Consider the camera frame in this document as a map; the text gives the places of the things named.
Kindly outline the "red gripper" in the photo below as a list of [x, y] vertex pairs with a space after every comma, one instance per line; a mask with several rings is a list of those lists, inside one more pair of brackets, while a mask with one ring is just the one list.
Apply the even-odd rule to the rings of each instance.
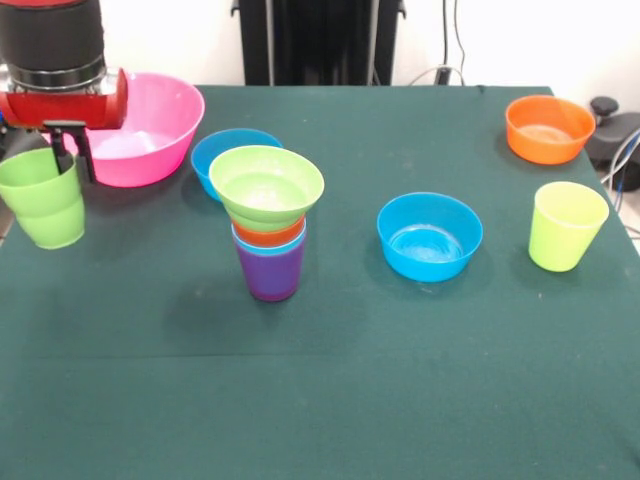
[[[1, 114], [12, 127], [43, 129], [46, 122], [82, 122], [92, 130], [120, 128], [127, 114], [128, 83], [122, 69], [109, 68], [90, 85], [74, 91], [25, 90], [13, 81], [7, 67], [1, 68]], [[74, 165], [67, 150], [65, 130], [52, 131], [52, 151], [59, 174]], [[77, 156], [86, 167], [89, 182], [96, 182], [91, 147], [85, 130], [74, 133]]]

